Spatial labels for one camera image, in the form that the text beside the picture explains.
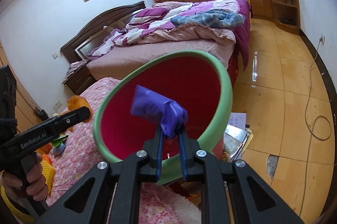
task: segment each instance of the floral bedspread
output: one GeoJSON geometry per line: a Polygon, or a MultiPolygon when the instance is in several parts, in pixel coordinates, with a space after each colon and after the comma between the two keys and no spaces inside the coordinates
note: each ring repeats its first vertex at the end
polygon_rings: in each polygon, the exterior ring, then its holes
{"type": "MultiPolygon", "coordinates": [[[[103,158],[93,138],[95,113],[105,96],[119,83],[113,78],[103,78],[83,92],[94,113],[88,123],[74,126],[68,132],[65,151],[58,156],[49,154],[56,169],[53,189],[47,198],[49,206],[54,204],[69,188],[74,185],[103,158]]],[[[155,184],[142,185],[139,208],[140,224],[199,224],[201,213],[184,197],[155,184]]]]}

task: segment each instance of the wooden floor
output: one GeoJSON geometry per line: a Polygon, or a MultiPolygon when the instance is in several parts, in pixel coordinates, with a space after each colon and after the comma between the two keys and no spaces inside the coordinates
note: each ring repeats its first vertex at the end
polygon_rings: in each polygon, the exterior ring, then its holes
{"type": "MultiPolygon", "coordinates": [[[[321,214],[333,172],[335,139],[312,138],[306,193],[306,161],[310,132],[304,111],[309,95],[309,69],[313,58],[299,36],[280,30],[269,21],[252,19],[250,59],[245,72],[241,64],[234,87],[233,112],[247,113],[254,134],[243,155],[252,168],[284,199],[305,223],[321,214]],[[280,156],[273,179],[267,174],[267,158],[280,156]]],[[[318,115],[333,126],[328,95],[314,64],[308,120],[312,126],[318,115]]],[[[330,128],[320,119],[314,132],[326,137],[330,128]]]]}

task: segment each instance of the electrical cord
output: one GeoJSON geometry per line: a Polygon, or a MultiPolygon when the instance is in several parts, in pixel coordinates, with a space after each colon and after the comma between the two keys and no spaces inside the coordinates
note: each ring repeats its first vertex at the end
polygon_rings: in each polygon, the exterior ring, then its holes
{"type": "Polygon", "coordinates": [[[317,116],[312,124],[312,129],[310,129],[310,126],[309,126],[309,123],[308,123],[308,119],[307,119],[307,111],[308,111],[308,106],[309,106],[309,102],[310,102],[310,98],[311,98],[311,91],[312,91],[312,78],[311,78],[311,68],[312,66],[314,65],[315,61],[316,61],[316,58],[317,58],[317,55],[318,55],[318,49],[320,47],[320,44],[321,44],[321,41],[318,43],[318,46],[317,46],[317,50],[316,50],[316,55],[315,55],[315,58],[314,58],[314,61],[312,62],[311,66],[310,66],[310,91],[309,91],[309,97],[308,97],[308,102],[307,102],[307,105],[305,107],[305,111],[304,111],[304,118],[305,118],[305,123],[308,127],[308,130],[310,132],[310,142],[309,142],[309,149],[308,149],[308,157],[307,157],[307,162],[306,162],[306,167],[305,167],[305,180],[304,180],[304,193],[303,193],[303,199],[302,199],[302,205],[301,205],[301,210],[300,210],[300,216],[302,214],[302,210],[303,210],[303,205],[304,205],[304,198],[305,198],[305,192],[306,192],[306,189],[307,189],[307,174],[308,174],[308,164],[309,164],[309,155],[310,155],[310,147],[311,147],[311,140],[312,140],[312,137],[320,140],[320,141],[326,141],[328,140],[331,135],[332,135],[332,127],[331,127],[331,124],[330,124],[330,121],[325,117],[325,116],[317,116]],[[329,127],[330,127],[330,134],[328,137],[326,138],[321,138],[321,137],[318,137],[314,134],[314,127],[315,127],[315,124],[316,124],[316,121],[320,118],[323,118],[325,119],[328,124],[329,124],[329,127]]]}

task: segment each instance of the nightstand drawer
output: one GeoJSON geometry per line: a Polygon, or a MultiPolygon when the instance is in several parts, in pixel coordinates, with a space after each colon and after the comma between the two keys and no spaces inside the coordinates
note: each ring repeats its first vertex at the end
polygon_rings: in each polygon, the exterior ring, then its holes
{"type": "Polygon", "coordinates": [[[96,79],[91,76],[89,79],[87,79],[87,81],[85,81],[85,83],[83,83],[83,85],[76,92],[74,92],[75,95],[81,95],[86,89],[88,89],[95,82],[96,79]]]}
{"type": "Polygon", "coordinates": [[[75,93],[90,77],[91,74],[89,73],[88,68],[83,66],[76,71],[74,76],[69,80],[69,82],[67,82],[67,85],[70,90],[75,93]]]}

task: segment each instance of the purple plastic bag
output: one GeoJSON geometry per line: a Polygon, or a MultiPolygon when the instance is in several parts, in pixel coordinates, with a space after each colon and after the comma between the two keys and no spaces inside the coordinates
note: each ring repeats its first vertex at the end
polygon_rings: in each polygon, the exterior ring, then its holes
{"type": "Polygon", "coordinates": [[[140,85],[136,86],[130,113],[160,125],[168,139],[174,138],[175,130],[188,121],[187,111],[176,101],[140,85]]]}

